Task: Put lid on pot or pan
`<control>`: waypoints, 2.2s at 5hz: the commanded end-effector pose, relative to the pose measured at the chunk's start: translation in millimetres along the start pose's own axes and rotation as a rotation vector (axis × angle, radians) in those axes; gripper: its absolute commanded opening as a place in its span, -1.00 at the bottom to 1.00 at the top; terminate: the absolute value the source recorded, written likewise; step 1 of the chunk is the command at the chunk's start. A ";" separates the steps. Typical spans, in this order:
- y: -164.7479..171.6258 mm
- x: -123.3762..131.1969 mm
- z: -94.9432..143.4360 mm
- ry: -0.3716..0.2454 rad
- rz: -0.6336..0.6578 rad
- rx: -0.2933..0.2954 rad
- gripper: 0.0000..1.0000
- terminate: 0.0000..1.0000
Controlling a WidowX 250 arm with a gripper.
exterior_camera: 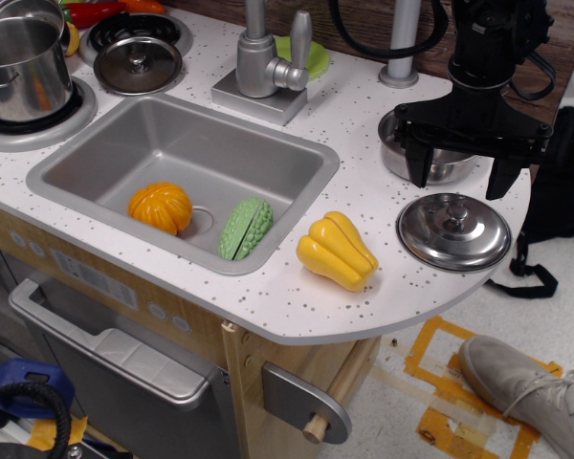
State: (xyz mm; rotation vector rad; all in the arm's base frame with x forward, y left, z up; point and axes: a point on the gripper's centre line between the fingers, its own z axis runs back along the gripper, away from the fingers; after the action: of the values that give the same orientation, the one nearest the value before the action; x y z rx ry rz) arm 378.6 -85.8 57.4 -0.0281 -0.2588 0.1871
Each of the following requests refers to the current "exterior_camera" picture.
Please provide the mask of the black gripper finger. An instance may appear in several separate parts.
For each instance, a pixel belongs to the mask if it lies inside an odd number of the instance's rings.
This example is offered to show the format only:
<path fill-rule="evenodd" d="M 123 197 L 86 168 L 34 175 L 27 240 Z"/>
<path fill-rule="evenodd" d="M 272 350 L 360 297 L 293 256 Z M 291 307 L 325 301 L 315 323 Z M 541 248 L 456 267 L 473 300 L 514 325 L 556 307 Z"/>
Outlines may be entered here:
<path fill-rule="evenodd" d="M 530 163 L 524 159 L 495 158 L 489 176 L 486 190 L 487 200 L 503 198 L 519 177 L 523 169 L 528 169 Z"/>
<path fill-rule="evenodd" d="M 418 186 L 427 185 L 433 159 L 433 147 L 417 140 L 407 140 L 405 147 L 410 181 Z"/>

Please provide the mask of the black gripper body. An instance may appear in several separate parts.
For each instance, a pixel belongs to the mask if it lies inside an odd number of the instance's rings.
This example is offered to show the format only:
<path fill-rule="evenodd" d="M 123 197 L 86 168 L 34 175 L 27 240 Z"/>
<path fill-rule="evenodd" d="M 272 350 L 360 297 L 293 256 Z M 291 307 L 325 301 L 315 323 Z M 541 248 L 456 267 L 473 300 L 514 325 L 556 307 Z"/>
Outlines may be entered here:
<path fill-rule="evenodd" d="M 535 162 L 553 128 L 511 107 L 498 89 L 467 90 L 455 84 L 441 98 L 395 107 L 395 138 L 428 143 L 435 149 L 492 159 Z"/>

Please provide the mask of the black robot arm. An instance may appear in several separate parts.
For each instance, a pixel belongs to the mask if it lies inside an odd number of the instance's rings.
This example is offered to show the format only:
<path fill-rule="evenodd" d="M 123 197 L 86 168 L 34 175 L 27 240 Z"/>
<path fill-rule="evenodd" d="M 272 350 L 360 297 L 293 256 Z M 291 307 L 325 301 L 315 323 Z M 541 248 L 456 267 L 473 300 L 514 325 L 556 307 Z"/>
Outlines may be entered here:
<path fill-rule="evenodd" d="M 410 181 L 427 184 L 433 153 L 445 149 L 493 158 L 486 197 L 503 197 L 520 172 L 541 162 L 550 124 L 512 108 L 501 94 L 517 67 L 531 61 L 549 78 L 535 93 L 549 95 L 554 67 L 537 52 L 549 40 L 553 18 L 543 1 L 455 1 L 456 41 L 448 65 L 452 90 L 442 98 L 395 107 L 395 140 L 404 148 Z"/>

